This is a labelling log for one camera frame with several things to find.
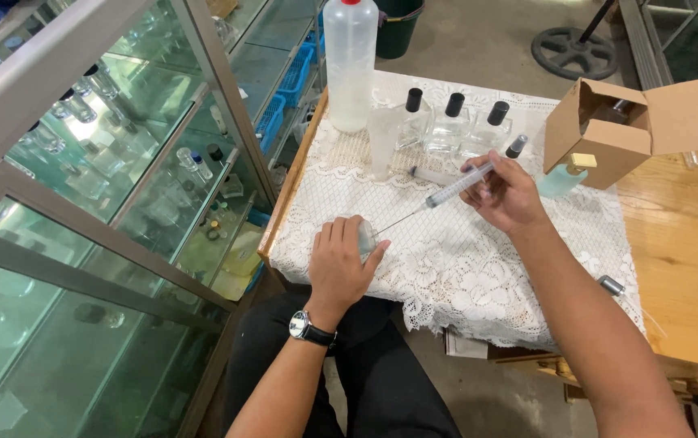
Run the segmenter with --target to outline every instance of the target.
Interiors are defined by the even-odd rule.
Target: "green bucket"
[[[395,59],[406,55],[413,28],[424,10],[424,0],[374,0],[386,14],[376,35],[376,56]]]

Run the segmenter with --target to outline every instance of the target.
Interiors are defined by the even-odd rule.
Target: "person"
[[[692,438],[643,334],[570,253],[533,179],[494,151],[466,165],[487,161],[494,172],[460,197],[514,244],[552,337],[592,404],[599,436]],[[383,300],[361,300],[390,246],[381,242],[362,263],[361,220],[339,217],[316,233],[310,296],[278,295],[242,319],[227,365],[228,438],[344,436],[325,389],[326,354],[335,356],[347,396],[349,436],[460,436],[400,333],[389,318],[373,317],[384,314]],[[321,338],[297,337],[308,325],[293,320],[299,310]]]

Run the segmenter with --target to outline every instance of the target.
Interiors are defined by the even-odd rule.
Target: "black stand base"
[[[553,27],[533,38],[530,51],[533,59],[553,75],[576,80],[580,77],[602,80],[617,71],[617,54],[614,46],[603,38],[589,35],[583,43],[579,37],[583,30],[574,27]],[[557,52],[548,58],[543,49]],[[566,67],[576,64],[582,72]]]

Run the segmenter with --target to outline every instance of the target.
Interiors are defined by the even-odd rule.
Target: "white lace tablecloth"
[[[558,101],[377,71],[373,106],[399,105],[413,86],[424,91],[431,105],[441,105],[451,93],[460,92],[466,98],[463,108],[471,112],[491,108],[498,100],[508,102],[512,138],[520,133],[531,138],[519,164],[533,176],[541,173],[544,122]],[[448,157],[409,148],[393,156],[393,176],[388,181],[373,182],[365,173],[370,164],[368,132],[337,131],[328,111],[319,123],[302,181],[270,252],[270,265],[295,283],[309,283],[313,236],[325,221],[361,214],[381,230],[441,188],[409,176],[413,165],[459,174]],[[588,272],[596,278],[608,274],[625,285],[626,300],[632,305],[624,299],[617,302],[643,331],[636,270],[616,188],[579,185],[563,198],[543,198],[543,202],[568,248]],[[500,346],[555,348],[510,240],[459,199],[416,214],[380,238],[392,240],[392,245],[368,294],[403,302],[409,330],[428,326],[436,331],[451,325],[464,336]]]

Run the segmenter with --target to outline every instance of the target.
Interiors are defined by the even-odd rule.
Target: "watch face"
[[[306,326],[306,315],[302,310],[298,310],[290,320],[290,334],[293,337],[300,337]]]

